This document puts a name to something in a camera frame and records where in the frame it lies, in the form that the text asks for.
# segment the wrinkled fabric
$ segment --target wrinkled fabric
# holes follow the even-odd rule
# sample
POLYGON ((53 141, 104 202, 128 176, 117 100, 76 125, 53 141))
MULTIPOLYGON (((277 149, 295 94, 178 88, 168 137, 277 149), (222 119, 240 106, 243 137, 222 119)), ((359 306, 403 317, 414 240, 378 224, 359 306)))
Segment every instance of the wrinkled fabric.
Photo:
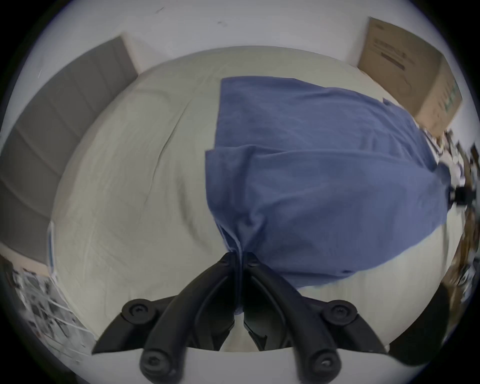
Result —
POLYGON ((296 79, 222 80, 208 206, 296 287, 378 266, 445 222, 448 168, 402 108, 296 79))

